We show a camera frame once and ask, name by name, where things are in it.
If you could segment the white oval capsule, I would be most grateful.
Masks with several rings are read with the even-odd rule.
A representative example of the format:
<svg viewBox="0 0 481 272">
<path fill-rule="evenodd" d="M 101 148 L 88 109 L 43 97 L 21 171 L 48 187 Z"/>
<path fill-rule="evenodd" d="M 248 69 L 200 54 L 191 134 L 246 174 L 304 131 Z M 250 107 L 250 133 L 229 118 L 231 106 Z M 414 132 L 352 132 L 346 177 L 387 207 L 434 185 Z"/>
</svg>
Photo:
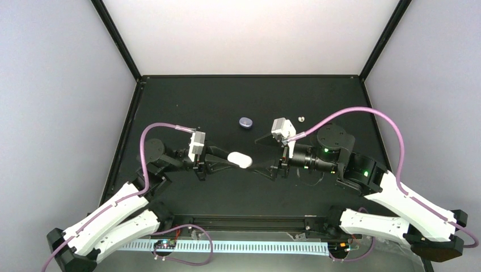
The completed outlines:
<svg viewBox="0 0 481 272">
<path fill-rule="evenodd" d="M 227 156 L 227 160 L 240 168 L 246 169 L 253 164 L 253 159 L 240 152 L 231 152 Z"/>
</svg>

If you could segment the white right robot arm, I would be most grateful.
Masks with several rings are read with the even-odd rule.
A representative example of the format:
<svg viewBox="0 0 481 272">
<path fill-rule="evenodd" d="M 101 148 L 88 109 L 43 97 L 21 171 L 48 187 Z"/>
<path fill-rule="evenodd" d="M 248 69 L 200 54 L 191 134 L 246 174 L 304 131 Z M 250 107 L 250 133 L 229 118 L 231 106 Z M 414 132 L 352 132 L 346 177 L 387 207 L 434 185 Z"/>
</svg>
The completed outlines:
<svg viewBox="0 0 481 272">
<path fill-rule="evenodd" d="M 287 177 L 293 167 L 322 172 L 336 177 L 343 189 L 393 212 L 393 216 L 382 216 L 333 206 L 323 221 L 323 233 L 334 239 L 368 235 L 391 240 L 433 262 L 462 255 L 465 243 L 455 233 L 467 224 L 464 211 L 445 210 L 398 185 L 395 175 L 383 164 L 353 151 L 354 136 L 340 126 L 322 126 L 312 145 L 288 142 L 293 134 L 291 123 L 279 118 L 269 134 L 256 140 L 259 145 L 277 148 L 267 177 Z"/>
</svg>

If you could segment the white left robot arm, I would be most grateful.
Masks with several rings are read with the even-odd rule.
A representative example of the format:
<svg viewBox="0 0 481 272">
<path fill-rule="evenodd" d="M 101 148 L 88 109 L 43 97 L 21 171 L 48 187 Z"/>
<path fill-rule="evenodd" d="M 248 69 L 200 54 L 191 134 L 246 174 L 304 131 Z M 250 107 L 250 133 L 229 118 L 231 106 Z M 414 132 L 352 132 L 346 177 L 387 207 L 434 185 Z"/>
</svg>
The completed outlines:
<svg viewBox="0 0 481 272">
<path fill-rule="evenodd" d="M 228 152 L 203 140 L 192 139 L 181 150 L 168 148 L 160 139 L 141 145 L 142 171 L 107 202 L 80 222 L 55 228 L 47 241 L 61 271 L 94 271 L 99 263 L 124 245 L 157 232 L 171 232 L 173 213 L 162 203 L 161 194 L 171 185 L 168 172 L 193 170 L 199 180 L 216 170 L 246 169 L 252 158 L 240 152 Z"/>
</svg>

